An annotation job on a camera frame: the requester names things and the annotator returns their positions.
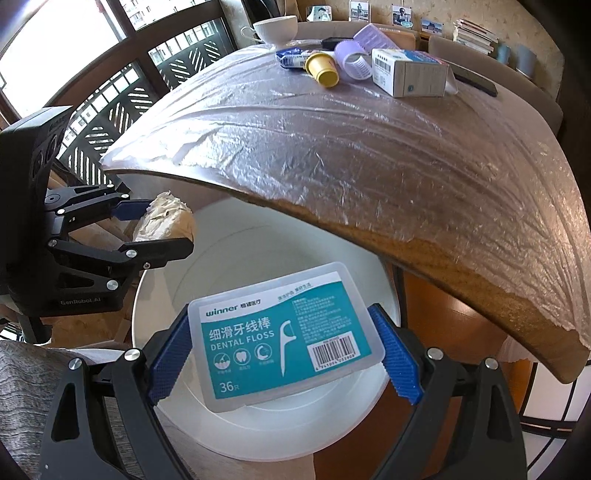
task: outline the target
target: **black phone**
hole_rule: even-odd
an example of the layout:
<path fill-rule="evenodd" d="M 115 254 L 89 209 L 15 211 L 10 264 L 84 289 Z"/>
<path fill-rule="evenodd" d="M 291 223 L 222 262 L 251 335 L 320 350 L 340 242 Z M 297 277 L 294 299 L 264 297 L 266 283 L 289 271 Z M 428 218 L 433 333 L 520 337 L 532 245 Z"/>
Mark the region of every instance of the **black phone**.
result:
<path fill-rule="evenodd" d="M 352 40 L 351 38 L 344 38 L 344 37 L 329 37 L 325 38 L 322 41 L 322 48 L 326 50 L 334 50 L 337 43 L 342 42 L 343 40 Z"/>
<path fill-rule="evenodd" d="M 459 82 L 467 83 L 474 88 L 482 90 L 483 92 L 488 93 L 491 97 L 496 97 L 498 95 L 495 84 L 488 78 L 450 61 L 445 60 L 445 62 L 449 64 L 456 80 Z"/>

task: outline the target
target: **white cup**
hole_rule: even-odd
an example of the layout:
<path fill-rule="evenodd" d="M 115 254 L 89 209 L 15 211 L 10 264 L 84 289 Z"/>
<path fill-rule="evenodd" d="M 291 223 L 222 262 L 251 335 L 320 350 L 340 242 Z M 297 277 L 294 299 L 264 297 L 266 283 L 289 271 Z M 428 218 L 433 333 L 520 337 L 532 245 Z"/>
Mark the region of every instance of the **white cup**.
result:
<path fill-rule="evenodd" d="M 253 24 L 254 28 L 243 27 L 240 34 L 243 37 L 261 43 L 267 43 L 274 47 L 284 47 L 292 41 L 297 35 L 297 17 L 289 15 L 287 17 L 276 17 L 268 20 L 262 20 Z M 249 30 L 251 35 L 257 34 L 260 38 L 253 38 L 245 34 L 245 30 Z"/>

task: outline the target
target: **gray fabric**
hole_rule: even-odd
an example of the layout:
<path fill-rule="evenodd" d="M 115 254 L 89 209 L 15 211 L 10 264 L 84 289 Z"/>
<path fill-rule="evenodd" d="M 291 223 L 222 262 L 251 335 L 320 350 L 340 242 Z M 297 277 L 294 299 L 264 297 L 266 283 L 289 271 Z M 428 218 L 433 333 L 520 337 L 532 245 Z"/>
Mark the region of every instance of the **gray fabric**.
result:
<path fill-rule="evenodd" d="M 0 440 L 24 472 L 39 477 L 41 438 L 64 368 L 75 355 L 27 343 L 0 341 Z M 143 478 L 114 399 L 107 411 L 125 469 Z"/>

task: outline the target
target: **chair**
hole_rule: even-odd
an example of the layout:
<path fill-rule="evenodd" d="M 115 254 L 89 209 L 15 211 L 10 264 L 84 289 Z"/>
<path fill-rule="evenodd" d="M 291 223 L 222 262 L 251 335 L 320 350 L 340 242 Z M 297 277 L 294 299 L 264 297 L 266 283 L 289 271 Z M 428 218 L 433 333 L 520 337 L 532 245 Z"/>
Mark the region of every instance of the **chair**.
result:
<path fill-rule="evenodd" d="M 520 96 L 546 120 L 554 135 L 558 134 L 562 124 L 562 109 L 550 95 L 521 73 L 470 47 L 436 35 L 429 38 L 429 53 L 479 73 Z"/>
<path fill-rule="evenodd" d="M 364 22 L 301 22 L 298 24 L 296 40 L 309 40 L 329 37 L 353 38 L 365 25 Z M 414 30 L 397 25 L 374 24 L 380 30 L 387 31 L 388 36 L 403 50 L 416 50 L 421 36 Z"/>

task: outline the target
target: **wooden table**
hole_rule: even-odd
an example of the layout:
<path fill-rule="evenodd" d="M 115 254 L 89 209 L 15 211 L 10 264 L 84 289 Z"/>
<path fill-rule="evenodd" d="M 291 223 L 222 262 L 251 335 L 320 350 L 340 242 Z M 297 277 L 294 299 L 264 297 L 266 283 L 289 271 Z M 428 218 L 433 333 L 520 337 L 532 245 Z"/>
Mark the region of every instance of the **wooden table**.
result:
<path fill-rule="evenodd" d="M 498 90 L 399 100 L 371 82 L 323 89 L 250 47 L 153 106 L 103 166 L 159 177 L 128 177 L 138 193 L 191 182 L 184 200 L 206 186 L 359 244 L 470 305 L 570 382 L 589 356 L 578 333 L 589 345 L 589 225 L 550 128 Z"/>

